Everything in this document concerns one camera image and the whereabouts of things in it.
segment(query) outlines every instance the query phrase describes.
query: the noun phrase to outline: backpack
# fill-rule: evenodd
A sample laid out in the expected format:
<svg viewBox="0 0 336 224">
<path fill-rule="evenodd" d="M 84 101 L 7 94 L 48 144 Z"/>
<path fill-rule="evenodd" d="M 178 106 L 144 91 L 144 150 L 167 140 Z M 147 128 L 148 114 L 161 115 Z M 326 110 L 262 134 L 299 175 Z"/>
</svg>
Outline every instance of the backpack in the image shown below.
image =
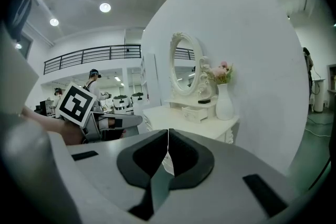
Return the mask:
<svg viewBox="0 0 336 224">
<path fill-rule="evenodd" d="M 91 82 L 90 82 L 87 86 L 84 85 L 83 89 L 84 89 L 84 90 L 87 90 L 88 92 L 90 92 L 90 91 L 89 91 L 89 87 L 90 87 L 90 85 L 91 85 L 93 82 L 94 82 L 94 81 L 91 80 Z"/>
</svg>

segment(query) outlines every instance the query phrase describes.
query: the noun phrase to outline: ceiling light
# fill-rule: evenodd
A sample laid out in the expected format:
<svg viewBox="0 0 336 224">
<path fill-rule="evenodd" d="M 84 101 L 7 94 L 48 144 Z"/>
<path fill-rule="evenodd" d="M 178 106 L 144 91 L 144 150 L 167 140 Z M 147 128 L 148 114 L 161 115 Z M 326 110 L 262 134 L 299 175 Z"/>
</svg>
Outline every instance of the ceiling light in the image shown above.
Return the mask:
<svg viewBox="0 0 336 224">
<path fill-rule="evenodd" d="M 111 6 L 108 3 L 103 3 L 99 6 L 99 9 L 100 9 L 101 12 L 106 13 L 106 12 L 109 12 L 111 10 Z"/>
<path fill-rule="evenodd" d="M 51 20 L 50 20 L 50 24 L 51 24 L 52 26 L 58 26 L 58 24 L 59 24 L 58 19 L 55 19 L 55 18 L 51 19 Z"/>
</svg>

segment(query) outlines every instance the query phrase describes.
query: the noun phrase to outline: black metal railing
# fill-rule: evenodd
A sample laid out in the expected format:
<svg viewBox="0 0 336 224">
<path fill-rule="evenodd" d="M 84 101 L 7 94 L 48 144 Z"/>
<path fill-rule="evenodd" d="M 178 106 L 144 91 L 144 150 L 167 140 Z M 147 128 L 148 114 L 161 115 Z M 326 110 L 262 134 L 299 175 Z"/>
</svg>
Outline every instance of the black metal railing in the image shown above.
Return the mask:
<svg viewBox="0 0 336 224">
<path fill-rule="evenodd" d="M 141 58 L 141 45 L 113 45 L 70 52 L 45 61 L 44 74 L 88 62 L 128 58 Z"/>
<path fill-rule="evenodd" d="M 194 51 L 185 48 L 176 48 L 175 59 L 195 60 Z"/>
</svg>

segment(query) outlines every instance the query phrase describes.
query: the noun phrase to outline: flower arrangement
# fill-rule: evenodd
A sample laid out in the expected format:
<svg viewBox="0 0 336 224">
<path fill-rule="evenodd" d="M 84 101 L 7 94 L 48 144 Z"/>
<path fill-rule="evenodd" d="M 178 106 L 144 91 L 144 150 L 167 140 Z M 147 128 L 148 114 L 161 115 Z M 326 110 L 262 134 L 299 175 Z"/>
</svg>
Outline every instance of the flower arrangement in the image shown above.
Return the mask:
<svg viewBox="0 0 336 224">
<path fill-rule="evenodd" d="M 233 65 L 228 66 L 227 62 L 223 61 L 219 67 L 209 68 L 206 70 L 210 80 L 217 84 L 229 83 L 232 77 Z"/>
</svg>

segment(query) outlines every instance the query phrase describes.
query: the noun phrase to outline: white vase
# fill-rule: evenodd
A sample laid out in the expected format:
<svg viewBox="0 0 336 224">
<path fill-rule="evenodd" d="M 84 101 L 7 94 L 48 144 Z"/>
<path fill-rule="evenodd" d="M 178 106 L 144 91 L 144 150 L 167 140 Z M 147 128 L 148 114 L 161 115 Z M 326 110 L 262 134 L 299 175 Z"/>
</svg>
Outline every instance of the white vase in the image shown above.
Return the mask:
<svg viewBox="0 0 336 224">
<path fill-rule="evenodd" d="M 218 99 L 216 104 L 216 115 L 222 121 L 228 121 L 233 118 L 234 110 L 232 101 L 227 91 L 227 84 L 219 84 Z"/>
</svg>

